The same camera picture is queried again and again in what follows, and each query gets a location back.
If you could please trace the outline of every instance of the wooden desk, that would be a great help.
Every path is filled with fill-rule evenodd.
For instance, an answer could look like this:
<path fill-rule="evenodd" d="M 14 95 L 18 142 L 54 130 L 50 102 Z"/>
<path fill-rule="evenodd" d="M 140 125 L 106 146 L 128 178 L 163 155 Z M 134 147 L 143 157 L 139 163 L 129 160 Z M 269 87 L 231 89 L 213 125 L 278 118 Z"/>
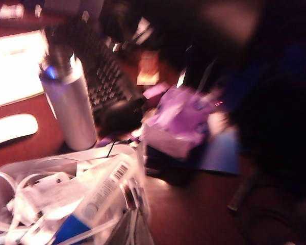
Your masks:
<path fill-rule="evenodd" d="M 5 1 L 15 4 L 18 1 Z M 59 21 L 57 16 L 44 16 L 36 20 L 30 13 L 26 19 L 45 23 Z M 0 28 L 0 36 L 30 31 L 30 29 Z M 131 66 L 125 66 L 134 78 Z M 175 79 L 167 65 L 162 62 L 161 76 L 170 81 Z M 0 166 L 56 155 L 68 151 L 62 132 L 54 119 L 44 94 L 34 98 L 0 107 L 0 118 L 12 114 L 29 113 L 36 117 L 39 130 L 36 134 L 0 145 Z M 172 169 L 172 177 L 185 177 L 190 181 L 183 185 L 147 177 L 146 190 L 150 205 L 150 228 L 156 245 L 188 244 L 246 244 L 235 227 L 234 218 L 227 209 L 235 190 L 249 172 L 241 161 L 243 175 L 217 175 L 206 171 Z"/>

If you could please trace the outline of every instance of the black keyboard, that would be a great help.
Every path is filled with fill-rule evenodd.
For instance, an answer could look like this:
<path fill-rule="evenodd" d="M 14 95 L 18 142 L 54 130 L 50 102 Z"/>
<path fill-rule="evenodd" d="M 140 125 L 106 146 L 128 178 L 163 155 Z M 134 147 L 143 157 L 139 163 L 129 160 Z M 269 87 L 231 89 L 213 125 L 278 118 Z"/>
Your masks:
<path fill-rule="evenodd" d="M 47 27 L 45 33 L 49 44 L 68 45 L 81 60 L 93 115 L 97 123 L 102 123 L 104 114 L 109 113 L 109 108 L 118 102 L 129 103 L 131 107 L 134 107 L 131 111 L 139 112 L 138 109 L 143 103 L 141 93 L 122 71 L 115 54 L 91 26 L 79 19 L 59 26 Z M 135 120 L 141 119 L 139 115 L 135 117 Z"/>

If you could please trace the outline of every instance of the water bottle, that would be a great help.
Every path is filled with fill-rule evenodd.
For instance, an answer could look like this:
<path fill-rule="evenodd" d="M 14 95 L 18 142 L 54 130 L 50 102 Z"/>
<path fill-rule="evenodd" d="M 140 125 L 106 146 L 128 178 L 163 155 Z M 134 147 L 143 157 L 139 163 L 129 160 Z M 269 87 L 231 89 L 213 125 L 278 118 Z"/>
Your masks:
<path fill-rule="evenodd" d="M 40 69 L 43 89 L 67 145 L 75 151 L 92 147 L 97 134 L 81 61 L 72 49 L 51 45 Z"/>

